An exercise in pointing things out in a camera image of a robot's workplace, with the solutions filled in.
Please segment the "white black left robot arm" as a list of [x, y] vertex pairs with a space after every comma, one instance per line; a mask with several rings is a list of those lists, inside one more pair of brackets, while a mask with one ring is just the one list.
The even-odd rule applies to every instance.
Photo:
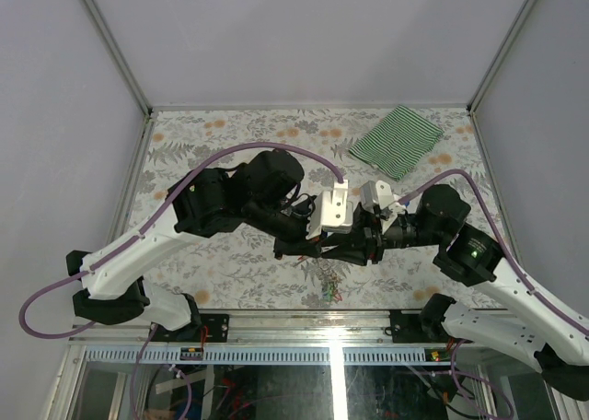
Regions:
[[68, 254], [68, 261], [79, 260], [82, 273], [75, 315], [103, 325], [144, 320], [181, 341], [195, 339], [202, 320], [194, 298], [152, 284], [144, 274], [176, 252], [243, 224], [280, 241], [303, 241], [306, 218], [289, 216], [284, 208], [304, 176], [298, 160], [281, 149], [263, 151], [234, 169], [185, 176], [155, 213], [106, 248]]

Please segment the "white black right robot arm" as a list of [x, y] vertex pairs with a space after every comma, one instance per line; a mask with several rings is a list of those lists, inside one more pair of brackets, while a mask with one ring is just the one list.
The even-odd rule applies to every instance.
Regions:
[[357, 206], [352, 231], [327, 237], [321, 256], [366, 266], [379, 262], [386, 250], [437, 247], [433, 264], [442, 274], [493, 298], [519, 321], [480, 315], [435, 293], [418, 316], [422, 335], [484, 345], [526, 364], [564, 395], [587, 401], [587, 318], [525, 273], [498, 240], [471, 226], [469, 212], [469, 204], [446, 184], [425, 189], [415, 212], [385, 224]]

